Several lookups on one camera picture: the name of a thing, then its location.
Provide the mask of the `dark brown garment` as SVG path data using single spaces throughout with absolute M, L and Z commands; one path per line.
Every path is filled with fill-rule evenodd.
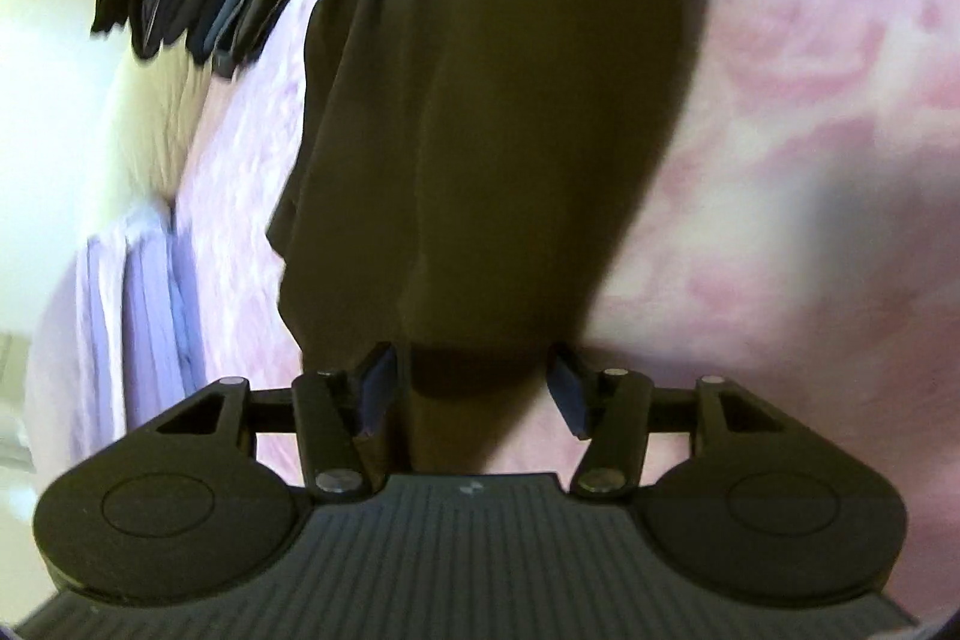
M 319 0 L 267 237 L 309 370 L 398 347 L 413 464 L 482 470 L 664 154 L 692 0 Z

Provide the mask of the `lilac pillow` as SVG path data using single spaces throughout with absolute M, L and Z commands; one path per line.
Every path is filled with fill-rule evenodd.
M 41 486 L 203 385 L 181 271 L 172 211 L 158 198 L 80 244 L 26 364 L 26 440 Z

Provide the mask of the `pink floral bedspread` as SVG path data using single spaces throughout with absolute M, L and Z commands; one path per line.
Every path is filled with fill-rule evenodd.
M 898 487 L 889 590 L 958 606 L 958 0 L 708 0 L 594 362 L 754 390 Z

